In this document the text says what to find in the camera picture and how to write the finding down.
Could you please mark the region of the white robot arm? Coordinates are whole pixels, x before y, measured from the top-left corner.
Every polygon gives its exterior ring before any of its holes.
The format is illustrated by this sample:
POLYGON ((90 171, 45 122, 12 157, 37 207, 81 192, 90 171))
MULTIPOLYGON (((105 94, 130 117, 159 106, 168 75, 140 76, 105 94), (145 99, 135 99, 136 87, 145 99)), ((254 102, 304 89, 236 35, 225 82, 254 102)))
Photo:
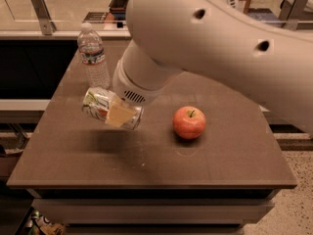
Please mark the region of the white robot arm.
POLYGON ((313 39, 258 22, 224 0, 129 0, 132 37, 114 92, 147 105, 175 75, 214 79, 313 134, 313 39))

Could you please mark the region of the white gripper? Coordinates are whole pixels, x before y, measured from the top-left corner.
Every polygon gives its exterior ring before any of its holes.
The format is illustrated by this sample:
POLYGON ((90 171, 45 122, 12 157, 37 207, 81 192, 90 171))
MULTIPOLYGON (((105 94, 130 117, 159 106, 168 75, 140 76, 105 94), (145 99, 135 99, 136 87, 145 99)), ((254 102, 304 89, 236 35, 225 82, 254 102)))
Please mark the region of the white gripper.
POLYGON ((118 97, 113 99, 106 123, 115 127, 121 127, 136 115, 136 110, 131 105, 149 105, 162 92, 161 89, 148 90, 136 85, 127 76, 122 59, 117 62, 113 73, 112 89, 121 100, 118 97))

